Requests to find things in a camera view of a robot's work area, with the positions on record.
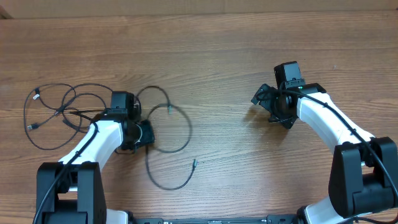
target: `wooden surface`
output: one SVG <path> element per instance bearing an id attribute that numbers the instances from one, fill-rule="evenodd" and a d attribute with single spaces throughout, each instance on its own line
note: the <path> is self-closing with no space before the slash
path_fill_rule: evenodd
<path id="1" fill-rule="evenodd" d="M 31 223 L 37 168 L 82 138 L 41 151 L 24 134 L 26 95 L 56 82 L 96 82 L 133 93 L 159 85 L 192 120 L 186 149 L 150 154 L 155 178 L 169 187 L 184 182 L 197 159 L 189 184 L 159 190 L 146 174 L 144 151 L 114 154 L 103 171 L 108 208 L 137 217 L 262 217 L 319 201 L 328 193 L 332 159 L 325 144 L 301 121 L 289 131 L 269 124 L 268 112 L 250 102 L 261 84 L 275 85 L 273 67 L 292 60 L 307 83 L 320 83 L 355 123 L 398 141 L 397 11 L 0 21 L 0 222 Z M 65 91 L 44 90 L 42 98 L 57 106 Z M 79 90 L 85 91 L 109 103 L 107 90 Z M 144 114 L 165 101 L 156 90 L 141 100 Z M 75 106 L 101 104 L 87 97 Z M 28 123 L 51 113 L 31 101 Z M 176 111 L 154 113 L 158 146 L 183 144 L 181 118 Z M 72 131 L 56 118 L 31 133 L 37 143 L 55 146 Z"/>
<path id="2" fill-rule="evenodd" d="M 398 0 L 0 0 L 15 19 L 395 10 Z"/>

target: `cable connector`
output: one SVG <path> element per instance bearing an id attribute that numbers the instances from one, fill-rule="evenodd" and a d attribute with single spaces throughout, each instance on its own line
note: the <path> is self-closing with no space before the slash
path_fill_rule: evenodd
<path id="1" fill-rule="evenodd" d="M 35 89 L 35 93 L 36 93 L 36 95 L 33 96 L 33 100 L 36 100 L 37 98 L 40 97 L 40 90 L 39 90 L 39 88 L 36 88 L 36 89 Z"/>
<path id="2" fill-rule="evenodd" d="M 31 124 L 27 127 L 27 129 L 29 129 L 29 130 L 37 129 L 37 128 L 39 128 L 39 124 L 37 124 L 37 123 Z"/>

